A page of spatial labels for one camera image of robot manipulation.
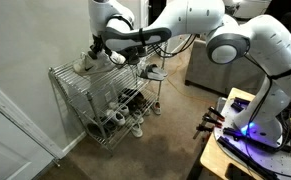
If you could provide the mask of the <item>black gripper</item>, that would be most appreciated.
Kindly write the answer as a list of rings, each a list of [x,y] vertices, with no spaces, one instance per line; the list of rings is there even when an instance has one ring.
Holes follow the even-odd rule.
[[[88,51],[88,55],[92,59],[96,59],[97,55],[104,50],[107,55],[111,55],[111,50],[103,44],[101,36],[92,35],[93,44],[90,46],[90,50]]]

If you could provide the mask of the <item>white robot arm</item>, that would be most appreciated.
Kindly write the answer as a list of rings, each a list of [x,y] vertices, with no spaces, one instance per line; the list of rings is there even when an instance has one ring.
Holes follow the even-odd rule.
[[[276,147],[282,125],[276,120],[291,101],[291,33],[270,15],[239,24],[225,13],[222,0],[173,0],[149,26],[135,29],[131,10],[116,0],[88,0],[91,32],[119,52],[164,42],[181,34],[204,34],[208,58],[227,64],[251,57],[267,75],[235,126],[263,144]]]

